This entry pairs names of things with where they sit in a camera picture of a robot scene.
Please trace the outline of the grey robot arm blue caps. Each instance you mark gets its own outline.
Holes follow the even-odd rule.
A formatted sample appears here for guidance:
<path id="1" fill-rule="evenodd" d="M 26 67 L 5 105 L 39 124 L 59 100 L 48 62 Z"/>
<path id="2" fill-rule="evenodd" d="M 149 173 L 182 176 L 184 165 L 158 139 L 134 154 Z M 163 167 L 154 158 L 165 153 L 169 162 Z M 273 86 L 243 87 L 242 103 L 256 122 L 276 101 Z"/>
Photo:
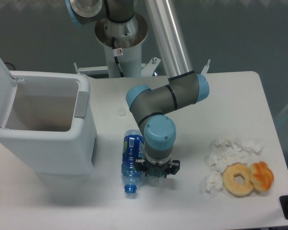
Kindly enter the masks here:
<path id="1" fill-rule="evenodd" d="M 95 22 L 95 34 L 103 45 L 111 78 L 140 77 L 142 42 L 146 20 L 134 10 L 132 0 L 68 0 L 65 2 L 75 23 Z M 137 85 L 126 94 L 126 102 L 145 140 L 145 153 L 135 168 L 150 176 L 175 175 L 180 162 L 171 159 L 176 138 L 174 122 L 167 114 L 200 102 L 209 95 L 205 77 L 190 63 L 176 12 L 170 0 L 145 2 L 168 84 L 154 90 Z"/>

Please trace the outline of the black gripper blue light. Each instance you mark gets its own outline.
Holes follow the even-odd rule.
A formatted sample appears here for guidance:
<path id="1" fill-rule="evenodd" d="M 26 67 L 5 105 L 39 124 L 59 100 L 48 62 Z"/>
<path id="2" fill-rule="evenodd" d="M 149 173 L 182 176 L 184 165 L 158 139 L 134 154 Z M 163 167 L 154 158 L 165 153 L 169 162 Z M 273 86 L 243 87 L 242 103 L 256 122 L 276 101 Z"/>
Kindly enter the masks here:
<path id="1" fill-rule="evenodd" d="M 180 161 L 169 160 L 164 164 L 153 164 L 145 159 L 136 159 L 134 166 L 145 176 L 167 178 L 168 175 L 175 175 L 180 170 Z"/>

